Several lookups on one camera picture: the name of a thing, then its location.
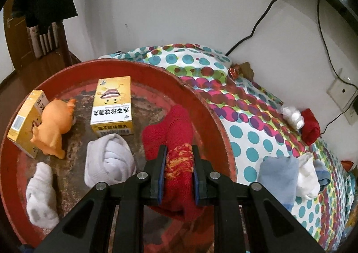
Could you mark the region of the yellow cartoon medicine box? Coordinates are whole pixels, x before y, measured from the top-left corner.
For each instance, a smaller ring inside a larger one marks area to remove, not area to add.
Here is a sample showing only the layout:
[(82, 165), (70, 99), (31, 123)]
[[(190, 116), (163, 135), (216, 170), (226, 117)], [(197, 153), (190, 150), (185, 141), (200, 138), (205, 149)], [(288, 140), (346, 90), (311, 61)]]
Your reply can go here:
[(90, 126), (98, 137), (134, 133), (129, 76), (98, 80)]

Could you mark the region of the yellow barcode medicine box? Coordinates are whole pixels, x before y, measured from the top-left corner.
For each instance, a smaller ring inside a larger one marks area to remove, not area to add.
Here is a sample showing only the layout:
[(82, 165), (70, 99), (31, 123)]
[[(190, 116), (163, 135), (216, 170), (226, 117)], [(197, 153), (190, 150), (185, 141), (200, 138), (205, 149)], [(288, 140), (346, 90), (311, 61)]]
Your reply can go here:
[(38, 153), (38, 148), (30, 141), (33, 136), (32, 129), (41, 124), (41, 114), (48, 103), (44, 91), (32, 90), (7, 134), (7, 138), (31, 158), (35, 158)]

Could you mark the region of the large red knitted sock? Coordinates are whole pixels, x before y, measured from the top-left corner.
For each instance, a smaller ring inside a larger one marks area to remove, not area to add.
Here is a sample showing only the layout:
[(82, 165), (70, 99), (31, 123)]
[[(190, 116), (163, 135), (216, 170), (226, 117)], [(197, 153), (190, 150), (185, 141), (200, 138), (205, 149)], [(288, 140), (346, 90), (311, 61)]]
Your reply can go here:
[(197, 219), (203, 211), (195, 204), (192, 144), (194, 132), (189, 113), (184, 107), (172, 106), (164, 119), (149, 125), (142, 132), (147, 160), (157, 158), (161, 145), (167, 146), (164, 166), (163, 200), (154, 211), (166, 217), (187, 222)]

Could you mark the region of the white sock at tray edge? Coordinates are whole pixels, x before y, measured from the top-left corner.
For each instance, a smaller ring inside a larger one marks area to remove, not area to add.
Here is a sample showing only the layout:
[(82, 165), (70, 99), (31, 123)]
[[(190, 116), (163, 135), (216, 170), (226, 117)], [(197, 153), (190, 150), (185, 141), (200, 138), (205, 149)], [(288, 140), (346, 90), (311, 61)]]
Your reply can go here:
[(42, 229), (53, 229), (60, 222), (56, 210), (52, 168), (44, 162), (37, 163), (36, 171), (28, 182), (26, 201), (31, 224)]

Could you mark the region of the blue sock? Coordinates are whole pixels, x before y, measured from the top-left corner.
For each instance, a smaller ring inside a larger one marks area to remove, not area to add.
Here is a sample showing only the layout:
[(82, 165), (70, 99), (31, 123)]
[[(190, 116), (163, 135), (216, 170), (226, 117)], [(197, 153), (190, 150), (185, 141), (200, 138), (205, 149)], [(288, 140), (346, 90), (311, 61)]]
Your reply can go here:
[[(313, 160), (320, 192), (331, 183), (330, 171), (321, 160)], [(291, 211), (297, 198), (298, 158), (267, 157), (260, 165), (257, 181), (263, 185), (288, 211)]]

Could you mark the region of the white sock on bed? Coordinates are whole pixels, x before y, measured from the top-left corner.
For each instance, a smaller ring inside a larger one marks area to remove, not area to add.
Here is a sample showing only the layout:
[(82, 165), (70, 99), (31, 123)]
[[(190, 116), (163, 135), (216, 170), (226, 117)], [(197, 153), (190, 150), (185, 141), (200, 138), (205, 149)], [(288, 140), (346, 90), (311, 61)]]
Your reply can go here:
[(298, 158), (296, 196), (313, 200), (319, 195), (320, 184), (313, 164), (313, 153), (307, 152)]

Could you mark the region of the white rolled sock in tray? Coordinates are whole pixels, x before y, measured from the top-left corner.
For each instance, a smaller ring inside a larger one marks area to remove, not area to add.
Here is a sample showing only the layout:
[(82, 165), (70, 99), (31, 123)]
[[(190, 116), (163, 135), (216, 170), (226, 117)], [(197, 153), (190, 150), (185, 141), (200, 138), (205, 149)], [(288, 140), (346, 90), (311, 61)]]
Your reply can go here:
[(109, 134), (87, 145), (84, 182), (89, 188), (99, 182), (115, 185), (136, 174), (134, 156), (118, 134)]

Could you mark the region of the red round tray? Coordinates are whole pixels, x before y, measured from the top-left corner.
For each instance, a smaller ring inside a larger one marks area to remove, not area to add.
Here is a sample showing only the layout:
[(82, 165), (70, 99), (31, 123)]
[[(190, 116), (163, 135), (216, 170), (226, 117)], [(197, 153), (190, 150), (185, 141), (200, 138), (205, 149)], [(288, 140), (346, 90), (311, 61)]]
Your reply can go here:
[(55, 174), (58, 214), (66, 215), (88, 192), (84, 183), (87, 144), (96, 139), (90, 127), (90, 114), (99, 79), (129, 76), (131, 78), (132, 118), (134, 133), (126, 136), (139, 164), (144, 163), (141, 141), (143, 129), (161, 120), (175, 104), (190, 114), (194, 142), (201, 158), (213, 168), (235, 179), (235, 160), (227, 133), (205, 98), (194, 90), (192, 80), (184, 82), (165, 69), (124, 60), (92, 60), (56, 73), (41, 83), (48, 99), (76, 100), (76, 122), (63, 138), (66, 157), (62, 160), (39, 152), (25, 155), (14, 143), (4, 138), (1, 144), (1, 198), (9, 222), (20, 242), (37, 246), (47, 231), (33, 226), (26, 213), (25, 190), (37, 162), (46, 162)]

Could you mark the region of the polka dot bed sheet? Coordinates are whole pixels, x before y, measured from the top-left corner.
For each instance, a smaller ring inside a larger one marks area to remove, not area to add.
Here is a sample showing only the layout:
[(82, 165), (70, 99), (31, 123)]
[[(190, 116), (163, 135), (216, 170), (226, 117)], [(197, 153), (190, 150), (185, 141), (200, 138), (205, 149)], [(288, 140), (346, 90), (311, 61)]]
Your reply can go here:
[(347, 173), (324, 140), (307, 145), (279, 113), (281, 100), (242, 77), (233, 80), (231, 60), (220, 51), (199, 44), (147, 46), (114, 59), (161, 67), (191, 85), (218, 115), (226, 129), (241, 184), (257, 179), (265, 157), (298, 157), (313, 153), (330, 172), (328, 187), (314, 200), (297, 198), (292, 214), (321, 247), (335, 251), (343, 239), (354, 199), (353, 176)]

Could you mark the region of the orange rubber toy animal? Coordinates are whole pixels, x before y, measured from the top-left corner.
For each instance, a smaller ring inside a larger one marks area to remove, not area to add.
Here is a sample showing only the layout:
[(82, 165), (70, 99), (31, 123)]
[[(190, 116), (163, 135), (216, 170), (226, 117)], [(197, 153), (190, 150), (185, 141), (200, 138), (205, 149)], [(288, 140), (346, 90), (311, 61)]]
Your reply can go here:
[(74, 98), (68, 102), (56, 98), (44, 108), (42, 122), (33, 127), (30, 139), (44, 155), (56, 156), (59, 159), (66, 156), (62, 148), (62, 135), (68, 133), (75, 123), (75, 103)]

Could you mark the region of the small white sock ball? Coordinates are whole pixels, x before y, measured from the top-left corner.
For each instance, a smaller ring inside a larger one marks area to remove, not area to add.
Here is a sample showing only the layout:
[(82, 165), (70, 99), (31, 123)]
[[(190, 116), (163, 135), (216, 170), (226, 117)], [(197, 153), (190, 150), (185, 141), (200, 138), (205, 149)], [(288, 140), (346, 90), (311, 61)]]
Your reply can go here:
[(280, 112), (283, 118), (290, 125), (290, 127), (295, 129), (296, 131), (302, 129), (305, 122), (303, 116), (298, 109), (296, 109), (294, 106), (283, 106), (281, 107)]

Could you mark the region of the brown candy wrapper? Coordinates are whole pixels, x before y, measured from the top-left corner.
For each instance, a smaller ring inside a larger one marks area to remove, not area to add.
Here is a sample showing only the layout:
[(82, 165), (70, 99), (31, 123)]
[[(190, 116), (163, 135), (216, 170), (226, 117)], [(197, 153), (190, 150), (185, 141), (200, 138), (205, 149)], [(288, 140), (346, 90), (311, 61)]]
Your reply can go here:
[(228, 69), (228, 73), (233, 80), (237, 80), (239, 77), (243, 77), (249, 81), (254, 80), (254, 71), (249, 62), (232, 64)]

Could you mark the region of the brown wooden door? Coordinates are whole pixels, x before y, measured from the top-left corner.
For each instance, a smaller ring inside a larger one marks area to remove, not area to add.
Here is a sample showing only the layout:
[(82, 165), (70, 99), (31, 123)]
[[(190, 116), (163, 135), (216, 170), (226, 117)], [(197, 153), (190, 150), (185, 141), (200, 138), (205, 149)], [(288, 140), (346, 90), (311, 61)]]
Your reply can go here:
[(40, 35), (38, 27), (28, 28), (24, 17), (14, 17), (14, 0), (6, 0), (3, 7), (5, 40), (11, 61), (16, 71), (22, 71), (34, 62), (50, 60), (50, 66), (65, 68), (75, 60), (68, 49), (62, 22), (52, 23), (47, 34)]

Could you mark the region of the small red sock by wall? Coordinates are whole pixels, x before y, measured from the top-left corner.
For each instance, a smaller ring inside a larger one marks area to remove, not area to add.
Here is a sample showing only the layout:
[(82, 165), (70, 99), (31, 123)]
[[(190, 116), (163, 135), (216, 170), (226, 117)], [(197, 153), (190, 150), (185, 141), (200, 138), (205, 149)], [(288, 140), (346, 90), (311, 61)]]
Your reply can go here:
[(304, 126), (300, 129), (301, 138), (306, 143), (306, 145), (309, 146), (320, 137), (320, 125), (313, 112), (309, 108), (303, 110), (301, 115), (304, 120)]

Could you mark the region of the white wall socket plate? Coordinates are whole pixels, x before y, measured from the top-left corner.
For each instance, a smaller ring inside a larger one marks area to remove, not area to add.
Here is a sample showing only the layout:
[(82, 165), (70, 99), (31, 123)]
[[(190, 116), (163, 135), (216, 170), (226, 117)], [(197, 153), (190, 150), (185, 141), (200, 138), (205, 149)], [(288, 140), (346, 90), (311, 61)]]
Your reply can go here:
[(336, 78), (328, 88), (327, 94), (339, 107), (340, 112), (344, 112), (347, 122), (353, 126), (357, 122), (357, 112), (353, 107), (357, 97), (357, 89)]

